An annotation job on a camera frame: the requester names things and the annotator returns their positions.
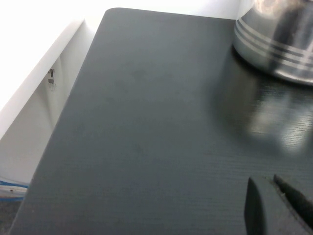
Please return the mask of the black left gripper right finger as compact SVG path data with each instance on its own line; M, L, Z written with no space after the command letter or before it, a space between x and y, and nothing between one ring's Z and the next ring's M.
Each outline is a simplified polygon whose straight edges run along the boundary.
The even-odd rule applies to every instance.
M303 228L313 234L313 190L304 187L299 181L291 177L282 177L277 174L273 177L274 183L292 207L292 211L301 220Z

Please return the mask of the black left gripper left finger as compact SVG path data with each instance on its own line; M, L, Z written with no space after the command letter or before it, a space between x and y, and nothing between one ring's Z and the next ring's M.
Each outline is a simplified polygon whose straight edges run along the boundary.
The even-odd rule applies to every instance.
M263 201L257 180L250 177L247 184L244 219L248 235L265 234Z

